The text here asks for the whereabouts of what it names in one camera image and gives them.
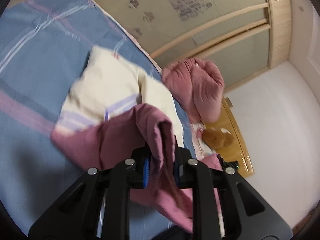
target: pink towel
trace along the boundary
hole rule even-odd
[[[155,207],[175,224],[192,232],[192,191],[180,190],[175,185],[172,124],[158,108],[136,105],[130,111],[74,135],[53,132],[52,141],[84,170],[113,168],[147,142],[154,157],[149,183],[145,189],[131,189],[131,200]],[[217,158],[209,156],[204,162],[214,167]]]
[[[224,81],[213,61],[190,58],[172,63],[163,69],[162,82],[191,123],[219,119]]]

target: bed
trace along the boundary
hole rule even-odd
[[[0,18],[0,200],[27,235],[81,174],[50,141],[71,84],[94,44],[113,49],[160,80],[160,69],[92,0],[27,0]],[[175,101],[184,146],[196,157],[186,113]],[[130,204],[130,238],[172,226],[153,208]]]

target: fabric fold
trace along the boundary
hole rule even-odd
[[[113,50],[94,45],[86,69],[63,103],[55,129],[72,134],[141,103],[153,105],[169,117],[178,145],[183,147],[183,127],[166,86]]]
[[[192,231],[192,200],[175,185],[175,138],[170,119],[159,109],[139,104],[109,121],[72,135],[52,133],[52,141],[70,160],[87,170],[111,169],[148,143],[152,158],[147,188],[131,189],[131,200],[155,207],[175,224]]]
[[[162,82],[187,112],[191,123],[218,120],[224,81],[213,61],[190,58],[172,63],[163,69]]]

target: pink stripe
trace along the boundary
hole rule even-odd
[[[49,10],[48,8],[35,3],[35,1],[33,0],[28,0],[27,1],[28,5],[30,5],[31,7],[33,7],[34,9],[37,9],[41,12],[47,13],[50,15],[52,15],[53,18],[57,17],[57,15],[55,13],[53,13],[51,10]],[[69,22],[67,19],[62,18],[59,20],[59,22],[64,23],[64,27],[69,28],[70,31],[72,31],[74,34],[76,34],[77,36],[81,37],[82,39],[84,39],[85,41],[87,41],[91,46],[93,46],[93,42],[90,41],[85,35],[83,35],[82,33],[78,32]]]
[[[107,17],[105,14],[103,16],[107,19],[108,24],[113,28],[116,32],[122,34],[122,32],[114,25],[113,22],[110,21],[109,17]]]
[[[3,91],[0,91],[0,111],[6,113],[17,122],[50,136],[54,123],[45,119],[42,115],[10,98]]]

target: stuffed teddy bear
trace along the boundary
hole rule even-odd
[[[203,131],[202,140],[212,149],[218,150],[233,143],[233,135],[224,128],[209,128]]]

